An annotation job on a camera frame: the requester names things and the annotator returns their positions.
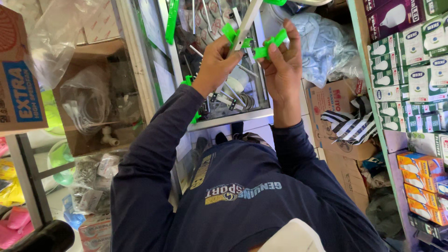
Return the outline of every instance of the striped cloth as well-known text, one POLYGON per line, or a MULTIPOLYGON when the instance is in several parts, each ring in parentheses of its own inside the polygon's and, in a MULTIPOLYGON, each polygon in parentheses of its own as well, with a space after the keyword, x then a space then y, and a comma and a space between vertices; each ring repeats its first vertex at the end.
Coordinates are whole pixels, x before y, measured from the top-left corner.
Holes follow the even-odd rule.
POLYGON ((358 111, 350 114, 344 112, 325 111, 320 119, 332 123, 332 131, 336 133, 338 140, 346 141, 352 145, 358 145, 378 134, 373 119, 372 107, 366 96, 358 97, 351 101, 358 111))

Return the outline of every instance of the white tile floor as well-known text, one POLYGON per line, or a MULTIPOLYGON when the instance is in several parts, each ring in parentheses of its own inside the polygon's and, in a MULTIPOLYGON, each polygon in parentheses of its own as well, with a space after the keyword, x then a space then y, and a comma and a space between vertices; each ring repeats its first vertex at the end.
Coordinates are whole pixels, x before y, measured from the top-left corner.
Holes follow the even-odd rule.
MULTIPOLYGON (((312 132, 312 126, 311 126, 311 120, 310 120, 310 113, 308 112, 308 106, 307 106, 307 100, 306 100, 306 89, 313 87, 314 85, 310 82, 307 82, 306 80, 302 79, 301 81, 302 91, 300 93, 299 101, 302 111, 302 120, 305 124, 305 131, 309 136, 309 140, 311 144, 314 147, 314 151, 316 152, 317 157, 320 160, 325 160, 325 155, 323 153, 322 148, 317 148, 314 143, 314 136, 312 132)), ((265 141, 272 146, 275 150, 274 145, 274 139, 272 137, 272 131, 269 126, 269 124, 272 124, 274 122, 273 117, 265 117, 265 118, 259 118, 254 119, 250 121, 244 122, 244 133, 246 132, 253 132, 261 136, 265 141)), ((218 133, 224 133, 224 135, 227 136, 227 139, 231 140, 231 127, 230 125, 223 125, 219 127, 214 127, 206 130, 199 130, 195 132, 190 133, 191 143, 193 145, 193 148, 196 146, 196 142, 198 140, 198 137, 202 136, 207 139, 210 139, 213 144, 215 144, 215 137, 218 133)))

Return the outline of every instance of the man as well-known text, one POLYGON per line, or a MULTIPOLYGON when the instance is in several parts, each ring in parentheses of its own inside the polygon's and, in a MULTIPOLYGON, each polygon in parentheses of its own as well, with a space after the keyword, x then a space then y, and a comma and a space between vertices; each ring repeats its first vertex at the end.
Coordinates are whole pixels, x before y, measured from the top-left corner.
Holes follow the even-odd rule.
POLYGON ((283 25, 289 49, 271 44, 271 60, 261 62, 274 103, 276 152, 242 140, 211 147, 172 212, 176 146, 242 57, 223 59, 223 36, 207 46, 193 85, 176 90, 121 162, 112 185, 112 251, 387 251, 308 141, 299 102, 300 36, 289 20, 283 25))

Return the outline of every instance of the yellow plastic bag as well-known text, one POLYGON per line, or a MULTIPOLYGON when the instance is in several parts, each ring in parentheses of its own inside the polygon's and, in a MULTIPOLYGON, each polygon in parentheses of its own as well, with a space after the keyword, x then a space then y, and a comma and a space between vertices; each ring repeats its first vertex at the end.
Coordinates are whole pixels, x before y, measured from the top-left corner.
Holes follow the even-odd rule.
POLYGON ((13 178, 12 184, 0 191, 0 205, 10 206, 13 202, 18 202, 20 204, 25 203, 25 198, 23 197, 22 188, 20 187, 19 179, 13 178))
POLYGON ((11 180, 17 177, 16 168, 10 157, 0 158, 0 179, 11 180))

